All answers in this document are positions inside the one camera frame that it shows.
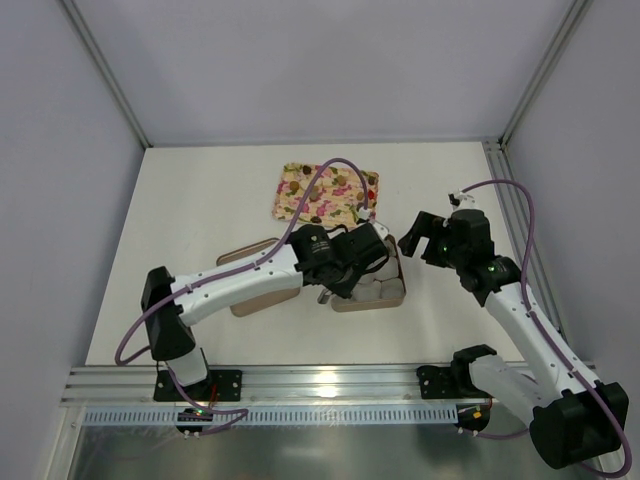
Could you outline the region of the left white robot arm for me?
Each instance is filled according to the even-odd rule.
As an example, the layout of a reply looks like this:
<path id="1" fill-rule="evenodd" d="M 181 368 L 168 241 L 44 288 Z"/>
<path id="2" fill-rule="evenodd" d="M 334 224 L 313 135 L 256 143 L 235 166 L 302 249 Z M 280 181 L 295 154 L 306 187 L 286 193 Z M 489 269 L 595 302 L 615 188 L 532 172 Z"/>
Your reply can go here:
<path id="1" fill-rule="evenodd" d="M 321 285 L 348 299 L 360 278 L 390 258 L 389 230 L 362 222 L 336 235 L 303 225 L 273 248 L 191 275 L 172 276 L 158 267 L 147 274 L 141 309 L 154 361 L 186 389 L 209 384 L 209 366 L 192 327 L 216 312 L 262 295 Z"/>

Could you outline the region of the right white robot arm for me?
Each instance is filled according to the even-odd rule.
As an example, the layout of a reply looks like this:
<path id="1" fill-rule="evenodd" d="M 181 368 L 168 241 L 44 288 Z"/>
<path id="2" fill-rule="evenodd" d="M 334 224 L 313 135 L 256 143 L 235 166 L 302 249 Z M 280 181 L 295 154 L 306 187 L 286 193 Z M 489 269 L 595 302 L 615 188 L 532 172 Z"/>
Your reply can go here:
<path id="1" fill-rule="evenodd" d="M 398 245 L 413 256 L 421 239 L 428 265 L 450 268 L 504 329 L 531 370 L 526 378 L 485 345 L 455 353 L 461 388 L 491 395 L 528 429 L 544 462 L 561 469 L 617 450 L 627 451 L 629 399 L 619 383 L 603 383 L 564 342 L 534 304 L 520 268 L 496 254 L 490 224 L 477 209 L 443 218 L 424 211 Z"/>

